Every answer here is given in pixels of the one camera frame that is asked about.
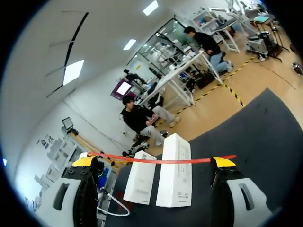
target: black hair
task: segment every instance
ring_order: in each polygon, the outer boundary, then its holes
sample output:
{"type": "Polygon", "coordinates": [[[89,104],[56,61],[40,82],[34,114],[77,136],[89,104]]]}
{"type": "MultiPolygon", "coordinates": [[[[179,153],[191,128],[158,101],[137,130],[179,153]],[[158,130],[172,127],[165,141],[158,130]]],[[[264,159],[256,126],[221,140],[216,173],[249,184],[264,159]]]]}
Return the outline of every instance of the black hair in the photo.
{"type": "Polygon", "coordinates": [[[123,151],[123,152],[122,152],[122,155],[123,155],[123,157],[127,157],[127,156],[128,156],[128,153],[125,152],[125,151],[123,151]]]}
{"type": "Polygon", "coordinates": [[[126,104],[130,103],[131,101],[134,101],[134,98],[131,95],[125,95],[122,98],[123,105],[126,105],[126,104]]]}
{"type": "Polygon", "coordinates": [[[191,26],[188,26],[184,29],[184,33],[189,34],[190,32],[196,33],[196,30],[191,26]]]}

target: hand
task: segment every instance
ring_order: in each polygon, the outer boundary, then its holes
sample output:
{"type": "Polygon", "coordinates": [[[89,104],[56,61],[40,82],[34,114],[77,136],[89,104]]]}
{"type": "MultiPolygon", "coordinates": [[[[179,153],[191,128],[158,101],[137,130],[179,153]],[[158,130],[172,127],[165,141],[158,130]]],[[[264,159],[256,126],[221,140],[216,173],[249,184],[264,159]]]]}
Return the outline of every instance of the hand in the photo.
{"type": "Polygon", "coordinates": [[[155,122],[158,118],[159,118],[159,116],[156,115],[156,114],[154,114],[154,115],[152,116],[152,121],[155,122]]]}
{"type": "Polygon", "coordinates": [[[146,124],[147,126],[150,126],[150,125],[152,125],[152,122],[151,122],[151,121],[146,121],[145,124],[146,124]]]}

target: black sweater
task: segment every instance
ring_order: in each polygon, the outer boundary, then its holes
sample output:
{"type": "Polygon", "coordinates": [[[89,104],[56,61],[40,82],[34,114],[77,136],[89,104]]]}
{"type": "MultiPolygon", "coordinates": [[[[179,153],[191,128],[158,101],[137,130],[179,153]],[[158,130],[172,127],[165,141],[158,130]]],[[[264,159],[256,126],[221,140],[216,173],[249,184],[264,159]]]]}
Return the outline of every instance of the black sweater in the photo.
{"type": "Polygon", "coordinates": [[[147,117],[152,117],[155,113],[145,107],[134,105],[131,112],[122,110],[121,114],[123,115],[124,122],[136,133],[140,132],[147,127],[146,121],[147,117]]]}
{"type": "Polygon", "coordinates": [[[196,32],[194,39],[200,45],[202,45],[205,52],[207,52],[208,50],[213,51],[211,54],[209,54],[210,56],[221,53],[219,45],[216,43],[216,41],[210,35],[201,33],[201,32],[196,32]]]}

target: gray pants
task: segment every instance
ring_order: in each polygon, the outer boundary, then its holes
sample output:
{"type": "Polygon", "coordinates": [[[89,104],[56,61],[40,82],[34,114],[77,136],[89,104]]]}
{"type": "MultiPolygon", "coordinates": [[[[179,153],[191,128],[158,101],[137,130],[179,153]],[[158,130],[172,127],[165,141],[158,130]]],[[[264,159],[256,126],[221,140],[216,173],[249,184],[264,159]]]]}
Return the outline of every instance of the gray pants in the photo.
{"type": "MultiPolygon", "coordinates": [[[[156,106],[152,110],[156,115],[158,115],[160,118],[165,119],[168,123],[171,123],[174,121],[175,116],[168,112],[166,109],[162,108],[161,106],[156,106]]],[[[161,133],[152,125],[146,126],[141,132],[141,135],[143,136],[149,136],[156,139],[161,144],[164,143],[164,137],[161,135],[161,133]]]]}

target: glass partition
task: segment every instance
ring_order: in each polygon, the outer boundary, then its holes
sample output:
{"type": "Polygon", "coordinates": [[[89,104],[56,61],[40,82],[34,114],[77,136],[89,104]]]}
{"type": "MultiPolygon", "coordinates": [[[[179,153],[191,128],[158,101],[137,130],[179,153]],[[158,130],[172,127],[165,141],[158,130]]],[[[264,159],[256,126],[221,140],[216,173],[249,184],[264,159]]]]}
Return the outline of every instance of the glass partition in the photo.
{"type": "Polygon", "coordinates": [[[183,31],[184,26],[171,19],[140,48],[128,66],[136,68],[141,64],[154,75],[168,74],[182,61],[188,44],[195,43],[183,31]]]}

